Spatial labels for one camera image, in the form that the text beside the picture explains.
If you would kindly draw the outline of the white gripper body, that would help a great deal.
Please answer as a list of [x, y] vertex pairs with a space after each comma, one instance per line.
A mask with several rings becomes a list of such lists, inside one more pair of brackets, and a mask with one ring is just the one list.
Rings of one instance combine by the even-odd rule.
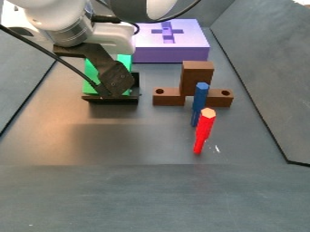
[[78, 23], [58, 31], [37, 29], [23, 23], [13, 23], [7, 27], [42, 44], [47, 41], [63, 47], [74, 47], [82, 43], [100, 44], [111, 54], [132, 54], [136, 49], [135, 29], [130, 24]]

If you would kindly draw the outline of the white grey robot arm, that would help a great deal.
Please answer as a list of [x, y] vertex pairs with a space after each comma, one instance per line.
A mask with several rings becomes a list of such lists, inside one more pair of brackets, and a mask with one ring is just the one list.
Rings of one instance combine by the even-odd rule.
[[135, 53], [135, 29], [131, 23], [163, 18], [178, 0], [104, 0], [122, 20], [95, 23], [91, 0], [4, 0], [0, 24], [36, 42], [51, 41], [63, 47], [100, 44], [108, 53]]

